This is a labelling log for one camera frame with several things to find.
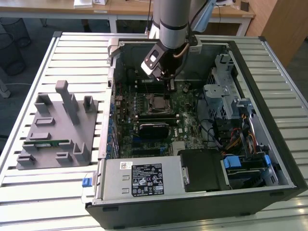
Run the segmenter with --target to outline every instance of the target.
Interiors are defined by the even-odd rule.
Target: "red wire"
[[[235,128],[235,129],[233,129],[233,131],[231,132],[231,140],[230,140],[230,142],[232,141],[234,132],[235,132],[236,130],[241,130],[241,129],[240,129],[240,128]]]

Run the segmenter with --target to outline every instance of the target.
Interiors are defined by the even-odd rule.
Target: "wooden desk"
[[[147,20],[148,10],[149,3],[137,0],[109,0],[106,5],[84,9],[74,9],[74,0],[0,0],[1,17],[107,19],[111,33],[117,32],[117,20]],[[240,24],[237,35],[244,36],[255,14],[225,6],[220,8],[220,16],[214,9],[210,22]]]

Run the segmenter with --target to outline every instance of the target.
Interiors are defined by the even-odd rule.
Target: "blue tab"
[[[82,179],[82,187],[83,188],[92,187],[92,177]]]
[[[223,160],[223,164],[225,165],[225,168],[230,168],[230,165],[227,159]]]
[[[241,167],[241,162],[240,158],[238,156],[232,155],[232,156],[227,156],[224,160],[223,163],[225,165],[225,168],[230,168],[230,167]]]
[[[266,164],[267,164],[268,166],[270,166],[270,165],[271,165],[271,161],[270,161],[269,155],[265,155],[265,156],[264,156],[264,159],[265,159]]]

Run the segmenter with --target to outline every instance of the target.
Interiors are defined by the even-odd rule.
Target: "gray carpet floor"
[[[47,27],[43,27],[39,19],[24,19],[32,43],[21,49],[26,62],[26,69],[19,75],[7,76],[0,69],[0,78],[4,83],[29,83],[31,84],[39,69],[41,61],[48,48],[54,31],[65,32],[83,32],[80,20],[70,19],[48,19]],[[93,32],[110,32],[106,20],[89,20]],[[119,25],[119,33],[143,33],[145,22],[133,22],[132,26]],[[300,91],[308,99],[308,42],[304,42],[291,63],[287,68],[288,73],[296,83]],[[11,97],[3,99],[0,97],[0,135],[9,135],[17,119],[19,111],[24,103],[29,91],[27,85],[9,85]],[[0,138],[0,152],[5,145],[6,140]]]

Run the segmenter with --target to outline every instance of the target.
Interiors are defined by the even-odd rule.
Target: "warning label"
[[[131,175],[131,194],[133,196],[164,194],[162,164],[133,165]]]
[[[133,162],[120,162],[120,169],[131,169]]]

